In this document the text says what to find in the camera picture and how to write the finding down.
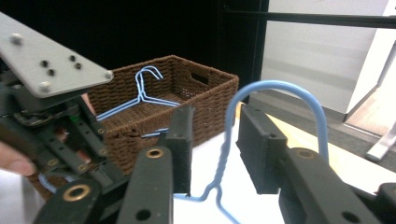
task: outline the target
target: wall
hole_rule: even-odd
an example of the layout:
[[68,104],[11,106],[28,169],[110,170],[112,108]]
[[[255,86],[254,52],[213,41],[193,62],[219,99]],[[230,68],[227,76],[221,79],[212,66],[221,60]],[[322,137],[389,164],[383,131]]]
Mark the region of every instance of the wall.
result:
[[[396,15],[396,0],[389,0],[383,16]],[[385,62],[388,59],[390,50],[396,41],[396,30],[377,29],[373,43],[364,61],[363,68],[359,75],[356,88],[353,92],[347,111],[354,106],[367,94],[377,83]]]
[[215,58],[211,0],[0,0],[0,11],[108,69],[169,54]]
[[[387,2],[273,0],[269,11],[380,16]],[[268,21],[262,79],[300,85],[323,106],[346,114],[374,36],[373,28]]]

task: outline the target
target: floor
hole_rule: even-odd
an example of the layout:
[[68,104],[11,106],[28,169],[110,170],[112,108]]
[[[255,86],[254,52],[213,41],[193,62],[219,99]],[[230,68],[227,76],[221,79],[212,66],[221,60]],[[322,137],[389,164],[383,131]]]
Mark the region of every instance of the floor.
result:
[[[316,123],[312,112],[304,102],[296,101],[294,97],[285,97],[285,94],[277,91],[258,91],[250,95],[249,104],[257,106],[268,115],[284,120],[301,130],[316,135]],[[364,131],[362,127],[356,129],[346,126],[345,123],[342,122],[342,118],[330,112],[328,114],[326,111],[326,115],[329,143],[343,148],[359,157],[364,158],[366,152],[369,151],[380,138],[380,134],[371,134],[369,133],[370,131]],[[396,146],[393,146],[377,165],[396,173],[395,161]]]
[[349,117],[346,124],[382,136],[396,120],[396,63],[390,67],[383,84]]

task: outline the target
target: wicker basket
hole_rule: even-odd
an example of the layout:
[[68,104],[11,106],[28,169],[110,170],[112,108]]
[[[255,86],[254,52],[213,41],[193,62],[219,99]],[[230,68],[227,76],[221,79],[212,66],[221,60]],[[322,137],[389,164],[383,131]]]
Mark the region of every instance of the wicker basket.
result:
[[[147,65],[157,67],[163,74],[160,80],[149,73],[144,75],[148,96],[195,107],[195,146],[224,131],[225,110],[238,89],[238,77],[173,55],[114,70],[111,82],[89,92],[96,113],[136,98],[135,74]],[[129,174],[139,150],[155,145],[158,140],[141,135],[167,127],[174,110],[172,106],[140,103],[104,119],[109,158]]]

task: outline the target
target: dark background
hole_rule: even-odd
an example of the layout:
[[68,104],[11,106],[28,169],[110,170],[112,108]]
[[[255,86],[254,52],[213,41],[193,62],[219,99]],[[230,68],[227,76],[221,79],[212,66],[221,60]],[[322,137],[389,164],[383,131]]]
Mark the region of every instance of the dark background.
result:
[[265,22],[224,8],[267,11],[269,0],[23,1],[0,11],[107,69],[169,54],[259,80]]

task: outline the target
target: metal bar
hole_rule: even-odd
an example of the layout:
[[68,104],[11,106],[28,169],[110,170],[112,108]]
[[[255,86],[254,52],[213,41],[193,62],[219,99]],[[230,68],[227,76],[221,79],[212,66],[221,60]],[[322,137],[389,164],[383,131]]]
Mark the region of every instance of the metal bar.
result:
[[88,165],[81,159],[75,150],[67,144],[61,142],[55,135],[52,125],[46,127],[36,136],[44,143],[50,151],[59,159],[64,161],[77,175],[82,175],[88,171]]
[[291,223],[380,223],[315,151],[287,149],[285,158],[279,160],[279,168],[292,184],[289,188],[295,190],[306,214],[303,222]]
[[258,194],[279,193],[276,160],[287,147],[287,141],[263,111],[242,105],[236,145]]
[[396,142],[396,122],[393,126],[378,140],[375,145],[366,153],[365,158],[369,161],[379,162],[387,154],[393,144]]
[[172,115],[164,145],[172,152],[174,193],[191,191],[192,119],[194,107],[184,105]]
[[167,147],[139,152],[117,224],[173,223],[172,153]]
[[40,210],[34,223],[98,223],[102,211],[100,186],[93,180],[80,179],[60,187]]
[[395,17],[381,16],[352,16],[352,15],[326,15],[326,14],[300,14],[278,12],[247,12],[225,11],[224,15],[239,16],[266,21],[286,21],[298,23],[310,23],[321,25],[355,26],[367,28],[396,29]]

